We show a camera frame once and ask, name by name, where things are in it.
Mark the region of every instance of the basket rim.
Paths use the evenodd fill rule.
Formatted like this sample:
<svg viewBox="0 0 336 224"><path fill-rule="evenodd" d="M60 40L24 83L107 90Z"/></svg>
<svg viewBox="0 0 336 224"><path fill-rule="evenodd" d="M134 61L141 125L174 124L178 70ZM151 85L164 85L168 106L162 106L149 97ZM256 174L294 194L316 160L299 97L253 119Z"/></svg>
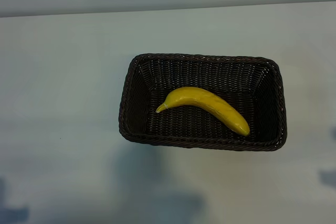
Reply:
<svg viewBox="0 0 336 224"><path fill-rule="evenodd" d="M248 63L258 66L267 66L274 71L275 83L273 85L276 93L277 116L279 117L277 137L266 142L259 141L242 141L230 140L224 138L203 138L203 137L177 137L177 136L161 136L150 134L139 134L130 131L127 125L127 109L129 101L130 86L133 81L133 76L137 66L147 60L178 60L178 61L197 61L197 62L226 62L226 63ZM152 145L167 145L179 147L200 147L214 148L235 151L275 151L281 148L287 138L287 122L286 122L286 107L283 91L282 77L279 66L271 59L263 57L251 56L208 56L208 55L189 55L189 54L141 54L133 58L129 65L126 75L122 98L119 109L119 131L121 135L129 141L152 144Z"/></svg>

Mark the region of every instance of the woven texture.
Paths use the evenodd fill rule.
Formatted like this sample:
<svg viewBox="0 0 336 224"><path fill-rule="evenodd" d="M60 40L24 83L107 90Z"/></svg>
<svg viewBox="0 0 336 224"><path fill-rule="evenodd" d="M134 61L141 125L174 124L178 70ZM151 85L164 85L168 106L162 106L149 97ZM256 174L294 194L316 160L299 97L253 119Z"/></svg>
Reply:
<svg viewBox="0 0 336 224"><path fill-rule="evenodd" d="M156 114L169 92L192 86L227 101L247 121L240 136L195 106ZM136 56L126 76L119 113L120 133L138 143L235 151L275 151L287 137L279 67L260 57L182 54Z"/></svg>

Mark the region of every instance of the table surface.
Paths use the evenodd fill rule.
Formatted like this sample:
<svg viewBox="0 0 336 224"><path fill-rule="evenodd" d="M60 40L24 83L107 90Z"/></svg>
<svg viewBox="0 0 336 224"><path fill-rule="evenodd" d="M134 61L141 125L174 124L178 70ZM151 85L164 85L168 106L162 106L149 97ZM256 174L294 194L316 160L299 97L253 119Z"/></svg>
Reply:
<svg viewBox="0 0 336 224"><path fill-rule="evenodd" d="M0 18L0 223L334 224L335 17L336 2ZM284 147L126 141L124 78L146 52L273 59Z"/></svg>

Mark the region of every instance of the rectangular basket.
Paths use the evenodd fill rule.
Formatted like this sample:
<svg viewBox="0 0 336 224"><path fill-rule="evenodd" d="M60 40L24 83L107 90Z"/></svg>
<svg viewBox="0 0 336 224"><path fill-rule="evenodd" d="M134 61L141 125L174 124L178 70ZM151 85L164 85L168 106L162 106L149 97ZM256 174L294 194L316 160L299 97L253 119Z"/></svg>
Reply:
<svg viewBox="0 0 336 224"><path fill-rule="evenodd" d="M191 86L227 101L247 121L240 136L195 106L160 114L169 92ZM129 141L235 151L275 151L287 137L286 109L278 65L260 57L144 54L129 67L119 112L119 130Z"/></svg>

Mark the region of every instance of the yellow banana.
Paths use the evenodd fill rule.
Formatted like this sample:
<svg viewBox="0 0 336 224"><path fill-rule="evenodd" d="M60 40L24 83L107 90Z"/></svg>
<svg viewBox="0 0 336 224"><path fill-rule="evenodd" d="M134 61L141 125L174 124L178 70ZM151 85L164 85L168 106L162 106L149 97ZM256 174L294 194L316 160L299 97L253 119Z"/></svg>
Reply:
<svg viewBox="0 0 336 224"><path fill-rule="evenodd" d="M164 103L156 110L163 110L182 105L193 105L211 113L237 134L247 136L250 128L246 120L230 104L219 96L200 88L183 87L170 92Z"/></svg>

